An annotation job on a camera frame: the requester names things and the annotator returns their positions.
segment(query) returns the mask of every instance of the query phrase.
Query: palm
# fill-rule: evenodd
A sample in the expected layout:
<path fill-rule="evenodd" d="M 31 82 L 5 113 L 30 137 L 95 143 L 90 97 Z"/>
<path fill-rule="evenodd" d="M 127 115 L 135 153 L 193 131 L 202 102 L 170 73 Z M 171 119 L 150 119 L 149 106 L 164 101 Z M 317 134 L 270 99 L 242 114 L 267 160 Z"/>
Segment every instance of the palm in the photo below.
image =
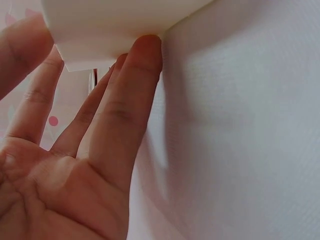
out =
<path fill-rule="evenodd" d="M 0 56 L 9 59 L 0 68 L 0 99 L 1 91 L 7 94 L 12 87 L 2 78 L 13 73 L 17 83 L 36 66 L 34 61 L 47 56 L 39 53 L 51 41 L 43 26 L 35 17 L 0 35 Z M 28 43 L 32 56 L 26 56 L 16 43 L 26 41 L 19 28 L 31 27 L 40 33 Z M 6 49 L 2 44 L 13 51 L 1 55 Z M 161 41 L 142 37 L 128 55 L 119 57 L 46 151 L 39 143 L 63 66 L 53 50 L 38 68 L 0 146 L 0 239 L 125 240 L 132 170 L 162 68 Z"/>
<path fill-rule="evenodd" d="M 16 159 L 1 164 L 1 208 L 11 216 L 2 221 L 13 226 L 3 229 L 7 239 L 24 239 L 26 233 L 32 239 L 126 238 L 127 194 L 86 159 L 59 157 L 23 139 L 8 138 L 5 144 Z"/>

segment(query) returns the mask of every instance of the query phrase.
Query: finger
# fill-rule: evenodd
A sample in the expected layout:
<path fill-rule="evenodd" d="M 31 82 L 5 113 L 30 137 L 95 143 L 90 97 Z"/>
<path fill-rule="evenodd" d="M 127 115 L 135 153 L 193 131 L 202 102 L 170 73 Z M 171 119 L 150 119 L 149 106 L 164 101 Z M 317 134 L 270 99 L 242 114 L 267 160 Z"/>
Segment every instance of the finger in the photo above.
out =
<path fill-rule="evenodd" d="M 40 143 L 63 67 L 64 62 L 54 47 L 30 82 L 7 131 L 7 137 Z"/>
<path fill-rule="evenodd" d="M 127 54 L 123 54 L 121 55 L 115 65 L 114 65 L 114 69 L 112 71 L 112 74 L 109 78 L 109 81 L 108 81 L 108 84 L 107 84 L 107 87 L 105 89 L 105 92 L 103 94 L 103 97 L 102 97 L 102 100 L 100 101 L 99 103 L 99 107 L 93 117 L 93 120 L 90 124 L 90 126 L 88 127 L 88 130 L 86 131 L 84 137 L 82 138 L 82 141 L 80 143 L 80 147 L 78 149 L 78 153 L 77 153 L 77 157 L 80 158 L 80 159 L 85 159 L 85 158 L 88 158 L 89 157 L 89 145 L 90 145 L 90 141 L 91 141 L 91 138 L 92 138 L 92 135 L 93 135 L 93 132 L 94 132 L 94 129 L 97 125 L 97 122 L 99 121 L 99 118 L 100 118 L 100 115 L 101 113 L 103 112 L 104 110 L 104 107 L 108 101 L 108 98 L 109 98 L 109 95 L 110 95 L 110 92 L 112 91 L 113 89 L 113 85 L 114 85 L 114 82 L 116 81 L 116 79 L 118 78 L 118 75 L 125 63 L 125 60 L 127 58 Z"/>
<path fill-rule="evenodd" d="M 0 100 L 45 60 L 53 44 L 41 15 L 0 33 Z"/>
<path fill-rule="evenodd" d="M 90 93 L 74 120 L 52 146 L 50 150 L 52 153 L 73 158 L 77 156 L 79 145 L 96 114 L 114 69 L 115 65 L 110 68 L 109 72 Z"/>
<path fill-rule="evenodd" d="M 138 39 L 91 139 L 88 163 L 125 193 L 129 192 L 134 161 L 146 131 L 161 70 L 161 40 L 150 35 Z"/>

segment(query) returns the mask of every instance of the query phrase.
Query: white cardboard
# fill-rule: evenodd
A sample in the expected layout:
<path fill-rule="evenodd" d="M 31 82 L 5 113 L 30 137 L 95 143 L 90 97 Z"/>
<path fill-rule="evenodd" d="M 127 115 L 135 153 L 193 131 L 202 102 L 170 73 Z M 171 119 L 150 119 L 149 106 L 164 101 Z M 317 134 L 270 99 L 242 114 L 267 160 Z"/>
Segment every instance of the white cardboard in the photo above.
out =
<path fill-rule="evenodd" d="M 111 65 L 143 35 L 161 34 L 212 0 L 42 0 L 69 71 Z"/>

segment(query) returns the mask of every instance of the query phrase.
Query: light pink background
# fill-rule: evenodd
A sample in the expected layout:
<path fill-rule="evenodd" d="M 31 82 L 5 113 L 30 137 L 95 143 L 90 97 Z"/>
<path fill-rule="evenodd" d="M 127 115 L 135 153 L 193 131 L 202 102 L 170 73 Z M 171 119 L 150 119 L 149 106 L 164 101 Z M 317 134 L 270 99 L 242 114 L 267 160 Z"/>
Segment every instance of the light pink background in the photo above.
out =
<path fill-rule="evenodd" d="M 36 12 L 41 12 L 40 0 L 1 0 L 0 29 L 4 29 L 14 22 L 29 17 Z M 57 119 L 58 123 L 55 125 L 52 124 L 54 121 L 49 122 L 48 120 L 43 134 L 42 147 L 46 149 L 50 148 L 77 113 L 88 95 L 89 74 L 90 71 L 69 73 L 66 69 L 63 70 L 55 94 L 52 112 L 49 116 L 51 120 Z M 0 139 L 4 136 L 6 128 L 12 120 L 31 78 L 32 74 L 5 99 L 0 101 Z"/>

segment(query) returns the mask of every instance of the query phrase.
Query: white object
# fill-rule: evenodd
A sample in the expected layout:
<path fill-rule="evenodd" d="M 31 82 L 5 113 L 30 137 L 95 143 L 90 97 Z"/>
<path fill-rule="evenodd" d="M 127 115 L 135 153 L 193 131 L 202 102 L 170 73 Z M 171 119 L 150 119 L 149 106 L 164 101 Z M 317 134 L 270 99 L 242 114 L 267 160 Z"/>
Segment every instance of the white object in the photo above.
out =
<path fill-rule="evenodd" d="M 163 52 L 128 240 L 320 240 L 320 0 L 218 0 Z"/>
<path fill-rule="evenodd" d="M 111 65 L 134 41 L 161 34 L 212 0 L 42 0 L 69 71 Z"/>

